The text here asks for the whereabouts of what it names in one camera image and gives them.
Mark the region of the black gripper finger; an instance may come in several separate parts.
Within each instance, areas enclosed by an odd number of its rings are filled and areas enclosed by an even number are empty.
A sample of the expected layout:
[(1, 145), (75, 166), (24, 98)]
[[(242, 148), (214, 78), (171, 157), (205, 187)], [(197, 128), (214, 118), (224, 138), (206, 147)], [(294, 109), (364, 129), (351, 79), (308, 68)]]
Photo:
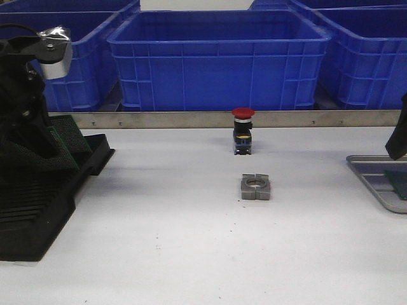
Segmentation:
[(401, 98), (401, 113), (392, 135), (385, 145), (389, 157), (398, 160), (406, 155), (406, 94)]

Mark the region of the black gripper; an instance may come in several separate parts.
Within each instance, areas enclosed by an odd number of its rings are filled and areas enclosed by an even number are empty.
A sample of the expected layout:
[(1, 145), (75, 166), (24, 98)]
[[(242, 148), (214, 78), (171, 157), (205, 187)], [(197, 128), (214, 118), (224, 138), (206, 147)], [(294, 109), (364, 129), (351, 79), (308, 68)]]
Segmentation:
[(37, 36), (1, 40), (1, 152), (13, 142), (44, 158), (56, 157), (57, 141), (43, 94), (45, 83), (31, 61), (45, 58)]

